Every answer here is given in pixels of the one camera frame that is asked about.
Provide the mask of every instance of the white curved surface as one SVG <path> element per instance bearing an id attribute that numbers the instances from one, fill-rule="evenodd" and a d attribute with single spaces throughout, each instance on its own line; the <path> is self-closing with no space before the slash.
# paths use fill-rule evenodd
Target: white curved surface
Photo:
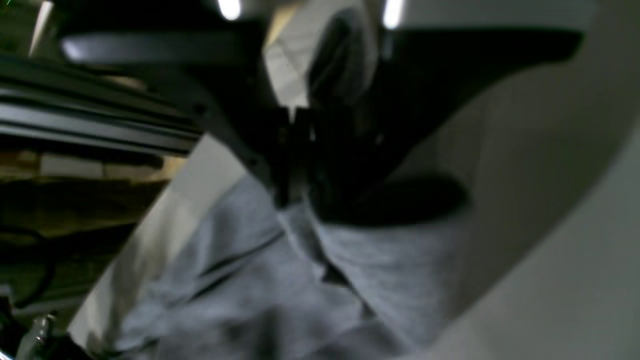
<path id="1" fill-rule="evenodd" d="M 637 126 L 607 177 L 562 225 L 412 358 L 640 359 L 639 220 Z"/>
<path id="2" fill-rule="evenodd" d="M 397 25 L 401 29 L 516 26 L 585 30 L 596 10 L 596 0 L 391 0 L 387 4 L 400 7 Z"/>

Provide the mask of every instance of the light fixture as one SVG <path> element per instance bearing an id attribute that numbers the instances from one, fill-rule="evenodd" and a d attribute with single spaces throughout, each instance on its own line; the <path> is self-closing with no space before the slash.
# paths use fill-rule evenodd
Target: light fixture
<path id="1" fill-rule="evenodd" d="M 404 8 L 404 0 L 387 0 L 385 6 L 385 14 L 382 21 L 385 28 L 391 30 L 397 28 L 400 25 L 400 18 Z"/>
<path id="2" fill-rule="evenodd" d="M 53 12 L 53 5 L 53 2 L 50 0 L 42 1 L 42 4 L 40 5 L 40 12 L 38 12 L 38 18 L 36 19 L 36 27 L 33 30 L 33 36 L 31 37 L 29 57 L 33 56 L 42 42 L 42 37 L 45 33 L 45 29 L 47 28 L 47 23 L 49 22 L 51 13 Z"/>
<path id="3" fill-rule="evenodd" d="M 229 21 L 236 20 L 242 12 L 240 0 L 218 0 L 220 12 Z"/>

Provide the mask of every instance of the gray fabric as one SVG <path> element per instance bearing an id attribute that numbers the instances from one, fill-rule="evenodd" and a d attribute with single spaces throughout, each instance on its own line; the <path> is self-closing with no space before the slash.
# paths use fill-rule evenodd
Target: gray fabric
<path id="1" fill-rule="evenodd" d="M 278 216 L 246 177 L 150 286 L 114 350 L 120 359 L 383 359 L 425 347 L 452 315 L 464 230 L 450 223 L 462 219 L 372 231 L 322 224 L 306 204 Z"/>

